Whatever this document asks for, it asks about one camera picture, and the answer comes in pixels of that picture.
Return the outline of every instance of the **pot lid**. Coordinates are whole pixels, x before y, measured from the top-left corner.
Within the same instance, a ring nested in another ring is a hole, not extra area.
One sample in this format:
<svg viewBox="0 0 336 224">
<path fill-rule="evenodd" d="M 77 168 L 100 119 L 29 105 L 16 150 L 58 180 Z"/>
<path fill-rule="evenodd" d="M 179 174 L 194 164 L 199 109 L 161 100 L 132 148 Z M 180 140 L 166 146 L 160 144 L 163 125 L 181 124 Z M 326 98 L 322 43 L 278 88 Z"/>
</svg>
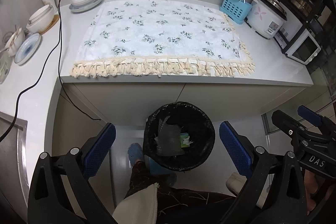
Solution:
<svg viewBox="0 0 336 224">
<path fill-rule="evenodd" d="M 287 13 L 285 10 L 279 5 L 279 1 L 277 0 L 261 0 L 264 4 L 266 4 L 272 11 L 276 12 L 281 18 L 287 20 Z"/>
</svg>

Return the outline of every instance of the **silver screw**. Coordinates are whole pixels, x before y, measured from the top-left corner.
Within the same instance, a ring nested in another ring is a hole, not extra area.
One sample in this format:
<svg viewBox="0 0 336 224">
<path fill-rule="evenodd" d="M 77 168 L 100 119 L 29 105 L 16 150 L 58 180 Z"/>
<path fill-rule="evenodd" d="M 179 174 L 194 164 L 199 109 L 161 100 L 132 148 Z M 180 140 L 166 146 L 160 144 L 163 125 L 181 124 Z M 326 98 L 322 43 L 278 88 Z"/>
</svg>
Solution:
<svg viewBox="0 0 336 224">
<path fill-rule="evenodd" d="M 48 156 L 46 152 L 41 153 L 40 158 L 45 159 Z"/>
<path fill-rule="evenodd" d="M 265 149 L 262 146 L 257 146 L 255 149 L 259 154 L 263 154 L 265 152 Z"/>
<path fill-rule="evenodd" d="M 72 155 L 76 155 L 79 152 L 79 149 L 77 147 L 74 147 L 73 149 L 70 150 L 70 153 Z"/>
<path fill-rule="evenodd" d="M 292 159 L 295 157 L 295 154 L 292 151 L 289 151 L 287 155 Z"/>
</svg>

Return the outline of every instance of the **plastic basket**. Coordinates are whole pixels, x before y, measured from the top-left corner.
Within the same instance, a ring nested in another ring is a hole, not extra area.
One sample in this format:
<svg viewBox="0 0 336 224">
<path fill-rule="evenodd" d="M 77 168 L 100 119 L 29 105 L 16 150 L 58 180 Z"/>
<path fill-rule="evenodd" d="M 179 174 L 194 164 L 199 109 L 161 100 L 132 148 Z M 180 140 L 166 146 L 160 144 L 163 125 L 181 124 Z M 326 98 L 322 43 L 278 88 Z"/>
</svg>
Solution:
<svg viewBox="0 0 336 224">
<path fill-rule="evenodd" d="M 220 11 L 226 13 L 234 22 L 241 25 L 251 10 L 252 5 L 242 0 L 224 0 Z"/>
</svg>

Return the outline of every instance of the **floral tablecloth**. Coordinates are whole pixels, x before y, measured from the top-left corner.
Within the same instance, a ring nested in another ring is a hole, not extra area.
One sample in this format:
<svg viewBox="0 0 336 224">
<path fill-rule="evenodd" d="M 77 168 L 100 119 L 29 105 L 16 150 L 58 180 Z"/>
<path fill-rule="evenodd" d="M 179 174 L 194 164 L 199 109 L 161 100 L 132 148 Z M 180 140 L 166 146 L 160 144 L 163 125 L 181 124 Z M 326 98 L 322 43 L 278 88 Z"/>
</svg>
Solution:
<svg viewBox="0 0 336 224">
<path fill-rule="evenodd" d="M 167 0 L 104 3 L 71 75 L 248 75 L 254 64 L 226 15 Z"/>
</svg>

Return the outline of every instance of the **brown pants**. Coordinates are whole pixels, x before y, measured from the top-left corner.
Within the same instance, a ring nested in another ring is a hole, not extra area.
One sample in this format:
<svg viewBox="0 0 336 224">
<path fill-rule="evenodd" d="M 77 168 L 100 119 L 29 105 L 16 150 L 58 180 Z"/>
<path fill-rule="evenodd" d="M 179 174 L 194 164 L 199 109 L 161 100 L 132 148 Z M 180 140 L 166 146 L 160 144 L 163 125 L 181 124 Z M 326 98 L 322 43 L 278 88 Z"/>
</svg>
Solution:
<svg viewBox="0 0 336 224">
<path fill-rule="evenodd" d="M 129 183 L 130 189 L 125 198 L 156 182 L 159 183 L 159 188 L 157 189 L 157 216 L 172 213 L 186 207 L 205 205 L 220 202 L 228 198 L 234 198 L 220 193 L 199 192 L 168 187 L 160 179 L 151 176 L 145 163 L 141 161 L 133 166 Z"/>
</svg>

